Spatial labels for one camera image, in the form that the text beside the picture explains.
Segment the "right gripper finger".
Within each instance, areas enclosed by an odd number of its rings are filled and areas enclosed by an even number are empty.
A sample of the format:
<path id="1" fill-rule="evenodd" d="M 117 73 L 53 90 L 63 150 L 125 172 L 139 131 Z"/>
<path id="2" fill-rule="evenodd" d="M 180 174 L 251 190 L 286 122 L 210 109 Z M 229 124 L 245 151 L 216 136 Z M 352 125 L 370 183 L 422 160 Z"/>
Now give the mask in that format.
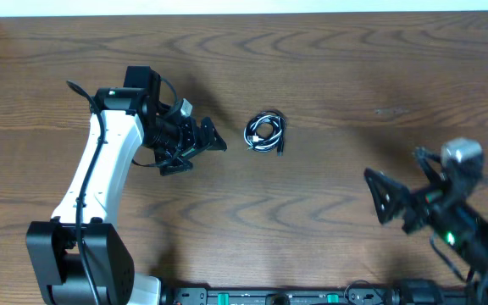
<path id="1" fill-rule="evenodd" d="M 436 154 L 425 147 L 416 147 L 413 151 L 413 155 L 431 184 L 440 184 L 441 182 L 444 182 L 441 173 L 435 171 L 429 163 L 429 161 L 433 161 L 440 164 L 441 156 L 439 154 Z"/>
<path id="2" fill-rule="evenodd" d="M 412 196 L 403 184 L 371 168 L 367 168 L 363 176 L 371 192 L 377 218 L 382 225 L 398 217 L 402 210 L 410 205 Z"/>

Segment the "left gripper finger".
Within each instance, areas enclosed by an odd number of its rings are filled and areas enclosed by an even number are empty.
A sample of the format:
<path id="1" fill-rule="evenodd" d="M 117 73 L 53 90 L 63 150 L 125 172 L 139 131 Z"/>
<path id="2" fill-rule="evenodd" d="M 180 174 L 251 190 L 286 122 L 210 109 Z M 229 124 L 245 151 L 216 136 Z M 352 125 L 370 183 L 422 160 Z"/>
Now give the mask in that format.
<path id="1" fill-rule="evenodd" d="M 201 121 L 201 148 L 211 151 L 225 151 L 227 145 L 216 130 L 213 121 L 205 117 Z"/>
<path id="2" fill-rule="evenodd" d="M 197 147 L 177 147 L 176 149 L 156 148 L 154 150 L 156 165 L 162 176 L 178 174 L 193 169 L 190 161 L 202 152 Z"/>

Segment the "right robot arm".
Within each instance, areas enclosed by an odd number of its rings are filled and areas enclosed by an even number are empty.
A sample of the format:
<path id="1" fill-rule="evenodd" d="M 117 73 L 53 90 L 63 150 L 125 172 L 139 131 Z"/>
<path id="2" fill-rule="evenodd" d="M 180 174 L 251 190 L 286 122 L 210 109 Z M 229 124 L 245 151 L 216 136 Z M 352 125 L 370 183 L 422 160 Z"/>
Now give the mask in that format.
<path id="1" fill-rule="evenodd" d="M 467 202 L 483 178 L 481 145 L 458 138 L 440 153 L 418 147 L 414 157 L 429 181 L 415 191 L 380 171 L 363 172 L 379 222 L 402 218 L 408 235 L 429 226 L 469 266 L 463 277 L 466 303 L 488 304 L 488 220 Z"/>

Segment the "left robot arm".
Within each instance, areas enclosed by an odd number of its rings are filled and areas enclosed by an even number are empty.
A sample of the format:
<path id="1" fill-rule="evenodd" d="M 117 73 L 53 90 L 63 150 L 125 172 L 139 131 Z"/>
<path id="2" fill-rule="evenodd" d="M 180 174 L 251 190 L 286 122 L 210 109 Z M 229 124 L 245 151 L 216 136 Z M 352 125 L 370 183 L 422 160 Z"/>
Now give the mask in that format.
<path id="1" fill-rule="evenodd" d="M 209 117 L 197 122 L 192 105 L 160 100 L 165 79 L 148 66 L 130 66 L 121 87 L 93 95 L 68 87 L 89 102 L 89 136 L 75 176 L 47 221 L 33 221 L 26 246 L 46 304 L 171 304 L 160 279 L 140 274 L 117 231 L 119 205 L 140 147 L 162 176 L 192 169 L 191 158 L 224 151 Z"/>

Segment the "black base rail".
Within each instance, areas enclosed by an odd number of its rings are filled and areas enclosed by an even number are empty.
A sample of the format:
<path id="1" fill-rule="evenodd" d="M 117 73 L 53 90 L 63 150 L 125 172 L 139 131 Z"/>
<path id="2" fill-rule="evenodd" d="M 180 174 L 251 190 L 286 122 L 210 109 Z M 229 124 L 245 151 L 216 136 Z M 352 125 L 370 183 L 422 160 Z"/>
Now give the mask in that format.
<path id="1" fill-rule="evenodd" d="M 205 287 L 174 287 L 165 289 L 160 305 L 465 305 L 468 295 L 461 290 L 442 289 L 436 284 L 417 280 L 391 287 L 363 281 L 346 287 L 327 290 L 313 289 L 214 289 Z"/>

